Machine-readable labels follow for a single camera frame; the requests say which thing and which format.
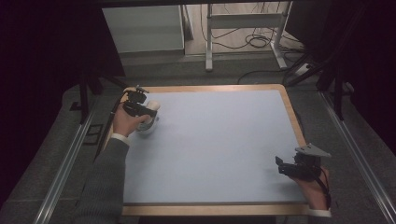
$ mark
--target aluminum rail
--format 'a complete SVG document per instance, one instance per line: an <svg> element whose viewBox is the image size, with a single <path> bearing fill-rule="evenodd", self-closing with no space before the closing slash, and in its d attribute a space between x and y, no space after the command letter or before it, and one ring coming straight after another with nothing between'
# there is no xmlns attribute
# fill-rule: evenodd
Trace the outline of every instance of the aluminum rail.
<svg viewBox="0 0 396 224"><path fill-rule="evenodd" d="M49 187L49 191L41 204L40 209L38 210L37 216L35 217L35 224L44 224L49 223L50 217L52 216L53 210L55 209L56 203L61 196L62 190L64 189L64 184L66 183L67 177L70 174L70 171L73 167L73 164L76 160L79 149L84 140L85 134L90 127L93 113L97 106L97 102L99 101L99 97L94 97L91 103L91 112L88 115L85 123L80 124L78 127L78 131L73 139L70 148L67 150L66 155L64 156L64 160L59 167L58 173L52 181L51 186Z"/></svg>
<svg viewBox="0 0 396 224"><path fill-rule="evenodd" d="M319 95L323 99L323 102L329 112L330 116L332 117L332 121L334 122L338 132L341 134L346 146L355 161L356 165L358 166L363 179L365 180L368 188L373 193L376 202L378 203L379 208L381 209L385 219L388 223L395 224L396 223L396 210L395 206L387 194L384 186L378 180L375 173L373 172L370 164L364 158L364 155L361 153L361 149L359 148L358 144L356 143L355 139L353 138L352 134L349 132L346 124L341 121L335 112L332 110L332 100L330 97L320 92Z"/></svg>

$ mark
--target hand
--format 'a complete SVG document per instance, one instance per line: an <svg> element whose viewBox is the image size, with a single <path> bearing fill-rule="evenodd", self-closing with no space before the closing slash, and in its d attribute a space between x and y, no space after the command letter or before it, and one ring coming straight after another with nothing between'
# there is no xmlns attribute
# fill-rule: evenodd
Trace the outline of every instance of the hand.
<svg viewBox="0 0 396 224"><path fill-rule="evenodd" d="M119 133L125 137L128 137L128 135L137 128L139 123L149 118L149 115L132 117L125 112L125 110L122 108L122 104L119 104L113 120L113 133Z"/></svg>
<svg viewBox="0 0 396 224"><path fill-rule="evenodd" d="M319 179L323 182L325 186L329 186L329 171L321 167L323 172L320 173ZM326 205L326 197L322 191L322 188L318 184L317 181L304 181L299 178L290 177L290 179L294 180L298 186L300 187L303 195L305 196L306 200L308 201L309 208L315 210L328 210Z"/></svg>

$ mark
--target suit jacket sleeve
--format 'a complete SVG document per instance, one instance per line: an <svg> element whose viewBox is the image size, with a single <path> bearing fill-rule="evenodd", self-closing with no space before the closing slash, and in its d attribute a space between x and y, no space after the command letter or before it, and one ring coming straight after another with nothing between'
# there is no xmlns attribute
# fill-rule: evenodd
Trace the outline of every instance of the suit jacket sleeve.
<svg viewBox="0 0 396 224"><path fill-rule="evenodd" d="M123 205L125 158L129 146L110 138L90 170L73 223L117 223Z"/></svg>

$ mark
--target black cable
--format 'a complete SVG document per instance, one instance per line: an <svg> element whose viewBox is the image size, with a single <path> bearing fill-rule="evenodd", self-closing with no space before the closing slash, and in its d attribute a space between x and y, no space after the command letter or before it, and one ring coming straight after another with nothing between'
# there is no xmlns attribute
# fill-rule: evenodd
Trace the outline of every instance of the black cable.
<svg viewBox="0 0 396 224"><path fill-rule="evenodd" d="M253 9L251 9L251 12L250 12L250 13L253 13L254 9L255 9L258 5L259 5L259 3L256 3L256 6L255 6Z"/></svg>
<svg viewBox="0 0 396 224"><path fill-rule="evenodd" d="M288 54L291 54L291 53L311 53L311 51L310 50L296 50L296 49L288 49L288 50L281 50L281 52L283 52L283 57L286 59L286 60L288 60L289 62L292 62L292 63L295 63L295 62L297 62L297 60L292 60L291 58L289 58L288 57Z"/></svg>
<svg viewBox="0 0 396 224"><path fill-rule="evenodd" d="M110 131L111 124L113 123L114 115L116 114L117 108L119 107L119 104L120 104L120 100L122 99L122 97L124 95L125 95L125 93L117 99L116 103L114 104L113 108L111 109L110 116L108 117L106 127L103 130L103 135L99 141L98 148L96 149L96 154L95 154L95 158L94 158L95 160L96 160L96 157L99 156L100 152L104 148L104 144L105 144L105 141L107 140L108 132Z"/></svg>
<svg viewBox="0 0 396 224"><path fill-rule="evenodd" d="M204 40L207 41L207 39L206 39L206 37L205 37L205 33L204 33L203 22L202 22L202 5L200 5L200 19L201 19L201 32L202 32L202 36L204 37ZM223 36L228 35L228 34L230 34L230 33L233 33L233 32L235 32L235 31L237 31L237 30L239 30L239 29L240 29L240 28L234 29L234 30L232 30L232 31L230 31L230 32L228 32L228 33L226 33L226 34L224 34L224 35L219 35L219 36L213 36L213 35L211 35L211 36L214 37L214 38L220 38L220 37L223 37ZM221 43L218 43L218 42L213 42L213 41L212 41L212 44L220 45L220 46L223 46L224 48L227 48L227 49L241 49L241 48L244 48L244 47L247 46L247 45L250 45L251 47L256 48L256 49L260 49L260 48L265 48L266 46L268 46L268 45L271 43L272 38L274 37L274 31L272 32L270 38L268 38L268 37L266 37L266 36L264 36L264 35L254 35L254 32L255 32L255 31L256 31L256 28L253 30L253 33L252 33L251 35L247 35L247 36L245 37L245 42L246 42L246 44L245 44L245 45L242 45L242 46L239 46L239 47L230 47L230 46L226 46L226 45L224 45L224 44L221 44ZM261 45L261 46L252 44L252 42L253 42L254 40L263 41L264 44Z"/></svg>
<svg viewBox="0 0 396 224"><path fill-rule="evenodd" d="M324 178L325 178L325 180L326 180L326 185L327 185L327 189L329 189L329 180L327 179L327 175L326 175L326 173L324 172L324 170L320 167L320 170L323 172L323 174L324 174Z"/></svg>
<svg viewBox="0 0 396 224"><path fill-rule="evenodd" d="M260 13L264 12L264 6L265 6L265 2L262 3L262 10L260 10Z"/></svg>
<svg viewBox="0 0 396 224"><path fill-rule="evenodd" d="M330 195L330 188L329 188L329 181L327 180L327 176L326 173L324 173L323 169L320 167L321 172L323 172L325 178L326 178L326 185L324 185L324 183L320 180L319 177L317 177L311 169L307 168L307 170L309 171L309 173L312 175L312 177L314 177L314 179L317 181L317 183L320 185L320 188L323 191L323 194L326 198L326 206L327 209L330 208L330 206L332 205L332 196Z"/></svg>
<svg viewBox="0 0 396 224"><path fill-rule="evenodd" d="M285 46L283 46L283 45L281 45L281 44L279 44L279 49L281 50L281 51L290 51L290 52L297 52L297 53L305 53L305 52L308 52L306 49L290 49L290 48L288 48L288 47L285 47Z"/></svg>
<svg viewBox="0 0 396 224"><path fill-rule="evenodd" d="M277 2L277 8L276 8L276 13L279 10L280 2Z"/></svg>
<svg viewBox="0 0 396 224"><path fill-rule="evenodd" d="M282 35L282 37L287 38L287 39L292 40L292 41L295 41L295 42L301 43L301 41L298 40L298 39L293 39L293 38L287 37L287 36L285 36L285 35Z"/></svg>
<svg viewBox="0 0 396 224"><path fill-rule="evenodd" d="M304 55L305 55L305 57L304 57L303 61L308 57L308 53L305 53ZM297 62L294 63L294 64L299 65L299 64L301 64L301 63L302 63L302 61L301 61L301 58L300 58L300 59L297 60ZM287 80L288 80L288 78L289 78L291 75L292 75L292 74L288 72L288 73L285 74L285 76L283 76L282 85L286 86Z"/></svg>
<svg viewBox="0 0 396 224"><path fill-rule="evenodd" d="M220 37L224 37L225 35L229 35L230 33L233 33L233 32L235 32L235 31L237 31L239 29L241 29L241 28L236 28L236 29L224 34L224 35L219 35L219 36L213 36L213 34L212 34L212 37L215 38L215 39L220 38Z"/></svg>
<svg viewBox="0 0 396 224"><path fill-rule="evenodd" d="M299 124L299 126L300 126L301 132L303 133L303 136L305 136L305 130L304 130L303 123L301 122L301 120L302 120L302 119L301 119L301 116L300 116L300 114L294 109L293 106L292 106L291 108L293 109L294 114L296 115L297 122L298 122L298 124Z"/></svg>
<svg viewBox="0 0 396 224"><path fill-rule="evenodd" d="M251 71L251 72L248 72L248 73L245 73L244 75L242 75L240 78L238 78L238 80L236 81L236 84L237 85L239 85L240 83L240 81L241 81L241 79L242 78L244 78L244 77L246 77L246 76L248 76L248 75L250 75L250 74L253 74L253 73L260 73L260 72L288 72L288 71L290 71L291 69L293 69L293 68L295 68L296 66L298 66L299 64L301 64L301 62L303 62L304 60L305 60L305 58L307 57L308 55L307 54L304 54L303 56L301 56L300 58L299 58L299 60L297 60L296 61L296 63L294 63L290 68L288 68L288 69L283 69L283 70L256 70L256 71Z"/></svg>
<svg viewBox="0 0 396 224"><path fill-rule="evenodd" d="M227 7L225 6L225 3L224 3L224 9L228 12L228 14L231 14L231 13L228 11Z"/></svg>

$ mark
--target white shirt cuff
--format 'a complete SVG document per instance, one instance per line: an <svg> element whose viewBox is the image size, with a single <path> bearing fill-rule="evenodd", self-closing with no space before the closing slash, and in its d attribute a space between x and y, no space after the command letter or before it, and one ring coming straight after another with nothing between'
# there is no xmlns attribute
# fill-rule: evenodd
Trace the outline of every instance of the white shirt cuff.
<svg viewBox="0 0 396 224"><path fill-rule="evenodd" d="M127 137L125 137L124 135L122 135L122 134L113 133L113 134L111 134L111 138L119 139L120 141L122 141L123 143L125 143L128 146L131 145L130 142L129 142L129 139Z"/></svg>
<svg viewBox="0 0 396 224"><path fill-rule="evenodd" d="M313 210L308 208L308 215L312 217L331 217L332 213L329 210Z"/></svg>

